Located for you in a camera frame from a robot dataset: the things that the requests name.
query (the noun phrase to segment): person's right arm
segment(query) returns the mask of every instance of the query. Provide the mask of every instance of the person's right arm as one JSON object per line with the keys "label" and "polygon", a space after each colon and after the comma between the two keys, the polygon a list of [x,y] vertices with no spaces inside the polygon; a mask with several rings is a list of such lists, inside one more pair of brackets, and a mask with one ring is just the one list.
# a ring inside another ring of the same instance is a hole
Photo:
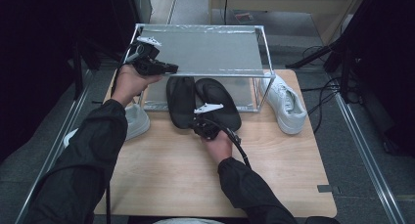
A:
{"label": "person's right arm", "polygon": [[214,140],[201,138],[218,164],[220,186],[235,208],[241,208],[251,223],[297,223],[268,184],[253,170],[232,158],[232,142],[219,132]]}

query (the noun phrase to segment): desk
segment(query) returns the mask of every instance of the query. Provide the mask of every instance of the desk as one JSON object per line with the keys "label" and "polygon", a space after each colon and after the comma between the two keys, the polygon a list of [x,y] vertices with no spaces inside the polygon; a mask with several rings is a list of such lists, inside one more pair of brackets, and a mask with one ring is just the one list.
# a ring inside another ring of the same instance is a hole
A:
{"label": "desk", "polygon": [[[208,0],[211,9],[224,9],[225,0]],[[348,14],[361,0],[228,0],[227,8],[249,11],[310,13],[324,45],[329,44]]]}
{"label": "desk", "polygon": [[[299,93],[292,70],[276,70]],[[111,181],[112,214],[154,216],[241,217],[220,190],[217,167],[192,130],[175,128],[168,112],[148,112],[150,130],[125,142]],[[242,112],[238,135],[253,170],[296,217],[333,217],[337,210],[312,128],[302,132],[279,129],[273,110],[264,104],[257,113]],[[242,161],[234,148],[234,157]],[[105,199],[95,213],[105,213]]]}

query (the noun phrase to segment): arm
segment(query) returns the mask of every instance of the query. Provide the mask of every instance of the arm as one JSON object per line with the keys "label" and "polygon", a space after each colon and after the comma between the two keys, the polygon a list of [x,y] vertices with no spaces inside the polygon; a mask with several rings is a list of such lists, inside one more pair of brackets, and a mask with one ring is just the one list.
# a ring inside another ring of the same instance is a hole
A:
{"label": "arm", "polygon": [[160,76],[124,66],[110,100],[82,121],[69,146],[33,192],[24,223],[85,223],[113,176],[124,143],[125,106]]}
{"label": "arm", "polygon": [[251,223],[297,223],[275,197],[266,182],[243,163],[232,158],[232,143],[224,132],[210,141],[201,138],[218,163],[220,186],[235,208],[241,208]]}

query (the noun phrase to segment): slide sandal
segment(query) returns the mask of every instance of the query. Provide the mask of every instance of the slide sandal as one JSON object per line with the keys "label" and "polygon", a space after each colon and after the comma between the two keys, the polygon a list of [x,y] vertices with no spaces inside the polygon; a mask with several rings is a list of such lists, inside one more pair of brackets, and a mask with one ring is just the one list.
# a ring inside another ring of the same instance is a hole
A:
{"label": "slide sandal", "polygon": [[206,119],[220,123],[233,131],[241,127],[241,117],[235,103],[219,81],[211,78],[199,79],[196,81],[196,93],[204,103],[223,105],[222,109],[206,112]]}
{"label": "slide sandal", "polygon": [[166,84],[167,105],[173,124],[180,129],[193,123],[195,102],[195,78],[171,76]]}

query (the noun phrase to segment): white shoe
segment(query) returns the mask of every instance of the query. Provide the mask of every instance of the white shoe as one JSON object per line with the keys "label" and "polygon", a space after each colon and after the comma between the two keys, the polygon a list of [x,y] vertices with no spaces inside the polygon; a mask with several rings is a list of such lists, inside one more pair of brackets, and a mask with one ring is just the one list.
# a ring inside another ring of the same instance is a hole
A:
{"label": "white shoe", "polygon": [[[269,81],[269,78],[260,80],[259,89],[262,96],[265,94]],[[274,110],[278,125],[284,133],[297,134],[302,131],[307,112],[302,107],[297,93],[280,76],[277,75],[272,82],[266,100]]]}
{"label": "white shoe", "polygon": [[[150,128],[150,119],[146,112],[137,104],[125,108],[128,128],[125,141],[145,133]],[[65,148],[69,145],[69,139],[76,133],[77,129],[72,130],[64,138]]]}

